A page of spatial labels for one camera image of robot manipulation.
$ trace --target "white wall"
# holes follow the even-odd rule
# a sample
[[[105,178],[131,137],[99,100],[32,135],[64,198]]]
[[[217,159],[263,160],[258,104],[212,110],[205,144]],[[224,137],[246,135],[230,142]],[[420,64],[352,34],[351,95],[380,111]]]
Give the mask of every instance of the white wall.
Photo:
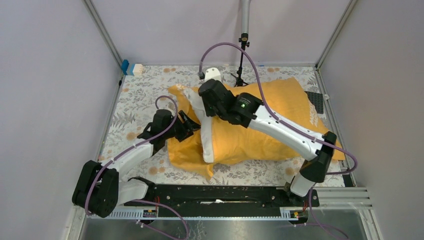
[[[424,228],[424,1],[358,1],[322,67],[385,240]]]
[[[240,0],[93,0],[120,55],[150,65],[198,64],[238,43]],[[252,0],[247,49],[260,64],[315,63],[349,0]],[[206,61],[238,63],[229,46]]]
[[[0,1],[0,239],[57,240],[119,69],[80,0]]]

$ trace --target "cable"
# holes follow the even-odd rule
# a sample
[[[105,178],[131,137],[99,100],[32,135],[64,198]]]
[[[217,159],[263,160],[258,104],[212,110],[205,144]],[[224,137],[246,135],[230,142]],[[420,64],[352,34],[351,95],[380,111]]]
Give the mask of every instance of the cable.
[[[139,142],[139,143],[137,143],[137,144],[135,144],[135,145],[132,145],[132,146],[130,146],[129,148],[127,148],[127,149],[125,149],[124,151],[122,151],[121,153],[119,153],[118,155],[116,155],[112,160],[110,160],[109,162],[107,162],[99,171],[98,171],[98,173],[97,173],[97,175],[95,176],[95,178],[94,178],[94,180],[93,180],[93,182],[92,182],[92,184],[91,184],[91,186],[90,186],[90,189],[88,190],[88,194],[87,194],[87,198],[85,199],[85,204],[84,204],[84,210],[85,210],[85,214],[87,214],[88,216],[91,216],[91,215],[93,215],[90,211],[89,211],[89,202],[90,202],[90,198],[91,198],[91,196],[92,196],[92,194],[93,194],[93,190],[94,190],[94,188],[95,188],[95,186],[96,186],[96,183],[99,181],[99,178],[100,178],[100,176],[102,175],[102,173],[105,171],[105,169],[109,166],[109,165],[111,165],[113,162],[115,162],[116,160],[118,160],[120,157],[122,157],[124,154],[126,154],[126,153],[128,153],[129,151],[131,151],[132,149],[134,149],[134,148],[136,148],[136,147],[138,147],[138,146],[140,146],[140,145],[143,145],[143,144],[145,144],[145,143],[148,143],[148,142],[150,142],[151,140],[154,140],[154,139],[156,139],[156,138],[158,138],[158,137],[160,137],[161,135],[163,135],[164,133],[166,133],[173,125],[174,125],[174,123],[176,122],[176,120],[177,120],[177,118],[178,118],[178,106],[177,106],[177,102],[175,102],[175,100],[174,99],[172,99],[170,96],[166,96],[166,95],[161,95],[161,96],[159,96],[158,98],[156,98],[156,101],[154,102],[154,104],[156,105],[156,108],[158,109],[159,107],[158,107],[158,100],[159,99],[161,99],[161,98],[167,98],[167,99],[169,99],[169,100],[171,100],[172,101],[172,103],[174,104],[174,106],[175,106],[175,116],[174,116],[174,118],[172,119],[172,122],[171,122],[171,124],[167,127],[167,128],[165,128],[165,130],[163,130],[163,131],[161,131],[159,134],[157,134],[157,135],[155,135],[155,136],[152,136],[152,137],[150,137],[150,138],[148,138],[148,139],[145,139],[144,141],[141,141],[141,142]],[[183,217],[180,215],[180,214],[178,214],[178,212],[177,211],[175,211],[174,209],[172,209],[171,207],[169,207],[169,206],[166,206],[166,205],[164,205],[164,204],[161,204],[161,203],[158,203],[158,202],[152,202],[152,201],[145,201],[145,200],[133,200],[134,202],[139,202],[139,203],[144,203],[144,204],[150,204],[150,205],[157,205],[157,206],[161,206],[161,207],[164,207],[164,208],[166,208],[166,209],[169,209],[169,210],[171,210],[175,215],[177,215],[180,219],[181,219],[181,221],[182,221],[182,223],[184,224],[184,228],[185,228],[185,231],[186,231],[186,237],[185,238],[175,238],[175,237],[173,237],[173,236],[171,236],[171,235],[169,235],[169,234],[167,234],[167,233],[165,233],[165,232],[163,232],[163,231],[161,231],[161,230],[159,230],[159,229],[156,229],[156,228],[154,228],[154,227],[152,227],[152,226],[149,226],[149,225],[144,225],[144,226],[146,226],[146,227],[148,227],[149,229],[151,229],[151,230],[154,230],[154,231],[156,231],[156,232],[158,232],[158,233],[161,233],[161,234],[163,234],[163,235],[165,235],[165,236],[167,236],[167,237],[169,237],[169,238],[172,238],[172,239],[174,239],[174,240],[187,240],[188,238],[189,238],[189,227],[187,226],[187,223],[186,223],[186,221],[183,219]]]
[[[161,231],[161,230],[159,230],[159,229],[157,229],[157,228],[154,228],[154,227],[152,227],[152,226],[149,226],[149,225],[146,225],[146,224],[143,224],[143,223],[141,223],[142,225],[142,227],[147,227],[147,228],[149,228],[149,229],[151,229],[151,230],[153,230],[153,231],[155,231],[155,232],[158,232],[158,233],[160,233],[160,234],[162,234],[162,235],[165,235],[165,236],[167,236],[168,238],[170,238],[170,239],[173,239],[173,240],[187,240],[187,239],[189,239],[189,236],[190,236],[190,231],[189,231],[189,226],[187,225],[187,222],[184,220],[184,218],[177,212],[177,211],[175,211],[172,207],[170,207],[170,206],[167,206],[167,205],[165,205],[165,204],[162,204],[162,203],[158,203],[158,202],[152,202],[152,201],[145,201],[145,200],[133,200],[132,202],[137,202],[137,203],[142,203],[142,204],[150,204],[150,205],[158,205],[158,206],[161,206],[161,207],[163,207],[163,208],[166,208],[166,209],[168,209],[168,210],[170,210],[171,212],[173,212],[177,217],[179,217],[179,219],[181,219],[181,221],[182,221],[182,224],[184,224],[184,228],[185,228],[185,238],[176,238],[176,237],[174,237],[174,236],[171,236],[171,235],[169,235],[168,233],[166,233],[166,232],[164,232],[164,231]]]
[[[238,49],[241,53],[243,53],[245,56],[246,56],[246,58],[249,60],[249,62],[250,62],[250,64],[252,65],[252,68],[253,68],[253,71],[254,71],[254,75],[255,75],[255,77],[256,77],[256,81],[257,81],[257,86],[259,87],[259,93],[260,93],[260,96],[261,96],[261,98],[262,98],[262,101],[263,101],[263,105],[265,106],[265,108],[266,108],[266,110],[268,111],[268,113],[275,119],[275,120],[277,120],[277,121],[279,121],[281,124],[283,124],[284,126],[286,126],[286,127],[288,127],[289,129],[291,129],[291,130],[293,130],[293,131],[295,131],[296,133],[298,133],[298,134],[300,134],[300,135],[302,135],[302,136],[304,136],[305,138],[308,138],[308,139],[310,139],[310,140],[312,140],[312,141],[315,141],[315,142],[317,142],[317,143],[320,143],[320,144],[322,144],[322,145],[325,145],[325,146],[328,146],[328,147],[330,147],[330,148],[333,148],[333,149],[335,149],[335,150],[338,150],[338,151],[340,151],[340,152],[342,152],[342,153],[344,153],[344,154],[346,154],[346,155],[348,155],[349,157],[351,157],[352,158],[352,160],[353,160],[353,162],[354,162],[354,165],[353,165],[353,167],[351,168],[351,169],[348,169],[348,170],[346,170],[346,171],[340,171],[340,172],[327,172],[326,173],[326,175],[338,175],[338,174],[348,174],[348,173],[350,173],[350,172],[352,172],[352,171],[354,171],[356,168],[357,168],[357,166],[358,166],[358,160],[357,160],[357,158],[352,154],[352,153],[350,153],[350,152],[348,152],[347,150],[345,150],[345,149],[343,149],[343,148],[341,148],[341,147],[338,147],[338,146],[336,146],[336,145],[333,145],[333,144],[331,144],[331,143],[328,143],[328,142],[326,142],[326,141],[323,141],[323,140],[320,140],[320,139],[316,139],[315,137],[313,137],[313,136],[311,136],[311,135],[309,135],[309,134],[307,134],[307,133],[305,133],[305,132],[303,132],[303,131],[301,131],[301,130],[299,130],[299,129],[297,129],[296,127],[294,127],[294,126],[292,126],[292,125],[290,125],[290,124],[288,124],[287,122],[285,122],[285,121],[283,121],[283,120],[281,120],[281,119],[279,119],[278,118],[278,116],[277,115],[275,115],[274,114],[274,112],[272,111],[272,109],[270,108],[270,106],[268,105],[268,103],[267,103],[267,100],[265,99],[265,96],[264,96],[264,91],[262,90],[262,85],[261,85],[261,81],[260,81],[260,79],[259,79],[259,73],[258,73],[258,70],[256,69],[256,66],[255,66],[255,63],[253,62],[253,60],[252,60],[252,58],[241,48],[241,47],[239,47],[239,46],[237,46],[236,44],[234,44],[234,43],[231,43],[231,42],[221,42],[221,43],[217,43],[217,44],[215,44],[215,45],[213,45],[213,46],[211,46],[208,50],[206,50],[205,52],[204,52],[204,54],[203,54],[203,56],[201,57],[201,59],[200,59],[200,63],[199,63],[199,74],[201,75],[202,74],[202,67],[203,67],[203,61],[205,60],[205,57],[206,57],[206,55],[212,50],[212,49],[214,49],[214,48],[216,48],[216,47],[219,47],[219,46],[223,46],[223,45],[228,45],[228,46],[232,46],[232,47],[234,47],[234,48],[236,48],[236,49]]]
[[[339,229],[339,228],[336,228],[335,226],[331,226],[331,225],[327,225],[327,224],[322,224],[322,223],[320,223],[318,220],[317,220],[317,218],[315,217],[315,215],[314,215],[314,211],[312,211],[312,188],[313,187],[311,187],[310,188],[310,190],[309,190],[309,194],[308,194],[308,202],[309,202],[309,211],[310,211],[310,215],[312,216],[312,218],[315,220],[315,222],[316,222],[316,225],[318,225],[318,226],[320,226],[328,235],[330,235],[330,236],[332,236],[333,238],[335,238],[335,239],[337,239],[337,240],[349,240],[349,236],[343,231],[343,230],[341,230],[341,229]],[[338,237],[338,236],[336,236],[336,235],[334,235],[334,234],[332,234],[329,230],[327,230],[327,229],[334,229],[334,230],[336,230],[337,232],[339,232],[339,233],[341,233],[341,234],[343,234],[346,238],[341,238],[341,237]]]

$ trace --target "reflective surface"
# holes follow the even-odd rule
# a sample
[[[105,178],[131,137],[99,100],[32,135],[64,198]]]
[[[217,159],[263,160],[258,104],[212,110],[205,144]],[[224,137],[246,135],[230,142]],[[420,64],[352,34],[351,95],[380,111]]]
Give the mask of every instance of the reflective surface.
[[[347,233],[351,240],[367,239],[361,218],[354,210],[314,211],[323,224],[333,225]],[[266,220],[191,220],[190,240],[327,240],[333,239],[320,227],[283,227],[287,221]],[[185,237],[184,226],[178,220],[156,220],[152,227],[178,238]],[[80,240],[168,240],[148,228],[141,228],[133,220],[105,220],[88,218]]]

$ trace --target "yellow cloth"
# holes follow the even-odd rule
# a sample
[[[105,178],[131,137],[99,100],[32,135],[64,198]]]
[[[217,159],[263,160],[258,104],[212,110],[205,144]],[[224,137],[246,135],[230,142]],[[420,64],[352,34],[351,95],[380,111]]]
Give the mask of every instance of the yellow cloth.
[[[256,83],[243,87],[228,87],[234,95],[250,93],[261,98]],[[178,109],[183,110],[191,119],[199,123],[193,108],[183,94],[186,88],[180,84],[168,89],[176,96]],[[196,93],[198,87],[192,88]],[[287,119],[314,132],[326,133],[328,129],[318,117],[315,107],[309,102],[307,94],[295,78],[277,79],[262,83],[262,89],[269,106]],[[214,164],[237,164],[244,160],[287,160],[300,156],[293,149],[278,140],[257,130],[232,125],[218,117],[212,120],[213,163],[205,163],[200,131],[182,142],[175,138],[168,140],[170,162],[181,169],[199,173],[205,177],[213,176]],[[333,159],[343,160],[345,156],[334,151]]]

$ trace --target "floral tablecloth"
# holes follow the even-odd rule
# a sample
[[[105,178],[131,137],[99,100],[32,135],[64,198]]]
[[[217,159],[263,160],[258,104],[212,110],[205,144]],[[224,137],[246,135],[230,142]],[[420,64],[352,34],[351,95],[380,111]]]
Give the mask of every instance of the floral tablecloth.
[[[238,67],[217,68],[223,75],[224,83],[235,84],[235,79],[230,73],[235,74]],[[151,65],[144,67],[141,76],[126,76],[99,160],[108,160],[133,144],[137,135],[152,120],[156,112],[155,99],[160,95],[170,96],[168,87],[175,84],[187,87],[200,86],[202,82],[197,72],[198,66]],[[312,67],[261,66],[258,67],[258,72],[263,82],[295,77],[305,91],[319,92]],[[256,81],[251,67],[243,68],[243,79],[247,83]],[[159,107],[173,109],[174,106],[164,100],[159,101]],[[318,116],[329,128],[327,116],[325,114]],[[164,147],[155,156],[142,161],[123,179],[126,181],[131,177],[141,176],[158,184],[283,186],[285,182],[292,180],[303,162],[301,157],[295,157],[286,161],[247,160],[235,165],[217,164],[214,167],[214,176],[207,180],[197,173],[172,166],[166,149]],[[329,171],[340,171],[339,164],[332,162]],[[332,175],[327,176],[325,182],[317,186],[344,187],[344,181],[341,175]]]

